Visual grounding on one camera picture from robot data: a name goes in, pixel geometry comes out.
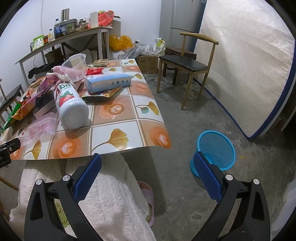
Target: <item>white box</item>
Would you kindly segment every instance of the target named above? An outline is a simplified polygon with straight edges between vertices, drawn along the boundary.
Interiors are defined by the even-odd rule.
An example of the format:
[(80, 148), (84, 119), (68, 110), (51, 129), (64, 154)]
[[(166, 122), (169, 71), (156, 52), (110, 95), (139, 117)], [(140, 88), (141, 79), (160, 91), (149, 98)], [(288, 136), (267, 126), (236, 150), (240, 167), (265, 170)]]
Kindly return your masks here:
[(98, 27), (98, 13), (99, 12), (91, 12), (90, 15), (90, 22), (91, 22), (91, 28), (96, 28)]
[(131, 85), (131, 76), (122, 72), (89, 75), (84, 78), (84, 85), (91, 93), (111, 90)]

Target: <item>black chair seat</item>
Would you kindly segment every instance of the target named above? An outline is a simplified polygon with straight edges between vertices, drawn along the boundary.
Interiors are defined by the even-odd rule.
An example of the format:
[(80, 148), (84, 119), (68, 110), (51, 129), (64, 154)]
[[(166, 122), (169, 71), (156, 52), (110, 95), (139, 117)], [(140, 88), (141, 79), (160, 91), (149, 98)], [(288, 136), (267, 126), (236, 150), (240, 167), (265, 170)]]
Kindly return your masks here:
[(12, 101), (18, 96), (18, 94), (20, 93), (21, 86), (22, 85), (18, 85), (6, 96), (6, 98), (3, 100), (3, 102), (0, 105), (0, 110), (2, 110), (7, 105), (7, 103), (9, 103), (10, 101)]
[(169, 61), (173, 64), (180, 65), (181, 67), (188, 69), (193, 72), (197, 71), (202, 71), (208, 69), (208, 67), (201, 63), (198, 62), (194, 59), (185, 57), (185, 56), (180, 56), (180, 55), (163, 55), (159, 57), (160, 59), (163, 59), (165, 61)]

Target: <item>pink slipper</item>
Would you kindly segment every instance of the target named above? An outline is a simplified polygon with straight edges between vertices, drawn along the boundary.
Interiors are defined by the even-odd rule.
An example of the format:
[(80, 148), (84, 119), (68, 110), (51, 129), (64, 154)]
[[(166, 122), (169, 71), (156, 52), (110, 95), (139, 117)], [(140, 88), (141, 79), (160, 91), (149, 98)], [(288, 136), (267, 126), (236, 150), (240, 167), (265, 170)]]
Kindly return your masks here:
[(154, 217), (154, 195), (153, 195), (152, 188), (146, 182), (138, 181), (139, 186), (140, 186), (141, 183), (146, 184), (150, 188), (150, 190), (141, 189), (141, 191), (142, 191), (144, 197), (146, 198), (148, 204), (151, 206), (151, 220), (149, 222), (149, 226), (150, 226), (150, 228), (152, 228), (153, 225), (154, 225), (154, 222), (155, 222), (155, 217)]

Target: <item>blue gripper pad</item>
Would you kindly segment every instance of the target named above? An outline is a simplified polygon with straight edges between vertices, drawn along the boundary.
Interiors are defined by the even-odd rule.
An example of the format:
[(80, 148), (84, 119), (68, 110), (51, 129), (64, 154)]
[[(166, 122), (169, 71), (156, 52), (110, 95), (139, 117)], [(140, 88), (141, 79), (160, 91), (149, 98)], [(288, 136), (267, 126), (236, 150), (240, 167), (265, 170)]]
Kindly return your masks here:
[(219, 203), (222, 199), (221, 184), (198, 152), (194, 154), (193, 164), (210, 195), (210, 198)]
[(73, 199), (75, 203), (84, 200), (88, 194), (94, 180), (102, 167), (102, 159), (99, 154), (94, 154), (92, 161), (81, 174), (74, 186)]

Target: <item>blue plastic basket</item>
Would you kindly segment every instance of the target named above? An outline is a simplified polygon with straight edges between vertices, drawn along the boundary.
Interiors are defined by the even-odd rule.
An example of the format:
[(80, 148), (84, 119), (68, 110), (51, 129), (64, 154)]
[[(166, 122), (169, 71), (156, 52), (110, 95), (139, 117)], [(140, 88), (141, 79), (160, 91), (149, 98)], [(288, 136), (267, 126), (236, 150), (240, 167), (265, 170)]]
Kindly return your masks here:
[[(197, 140), (196, 151), (201, 151), (209, 163), (217, 165), (221, 171), (228, 170), (235, 162), (235, 150), (231, 141), (217, 131), (201, 133)], [(190, 170), (199, 177), (193, 165), (193, 159), (190, 162)]]

